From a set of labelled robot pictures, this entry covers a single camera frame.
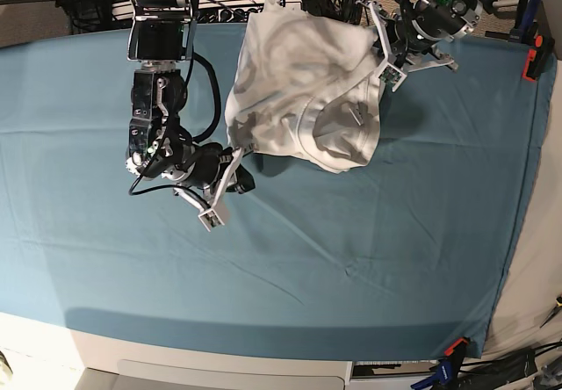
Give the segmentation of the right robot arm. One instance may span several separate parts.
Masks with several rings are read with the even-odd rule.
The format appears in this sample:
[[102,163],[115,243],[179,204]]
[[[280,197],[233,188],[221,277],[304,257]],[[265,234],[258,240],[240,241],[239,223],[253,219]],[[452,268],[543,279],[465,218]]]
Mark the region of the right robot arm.
[[[132,116],[128,128],[126,167],[135,181],[164,177],[176,194],[207,203],[219,193],[243,194],[255,187],[242,166],[232,172],[234,150],[209,139],[221,116],[220,88],[212,64],[193,48],[198,0],[130,0],[133,25],[127,58],[140,66],[133,75]],[[213,117],[196,135],[181,124],[191,73],[178,63],[198,63],[206,72],[213,95]]]

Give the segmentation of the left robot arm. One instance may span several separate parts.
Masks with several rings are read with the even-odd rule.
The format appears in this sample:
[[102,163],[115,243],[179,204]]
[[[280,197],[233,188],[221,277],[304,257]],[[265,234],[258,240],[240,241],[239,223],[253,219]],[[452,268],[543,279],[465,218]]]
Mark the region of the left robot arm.
[[438,64],[456,70],[454,59],[438,44],[460,40],[473,32],[483,11],[480,0],[393,1],[398,8],[386,22],[386,30],[397,68],[412,72],[429,55]]

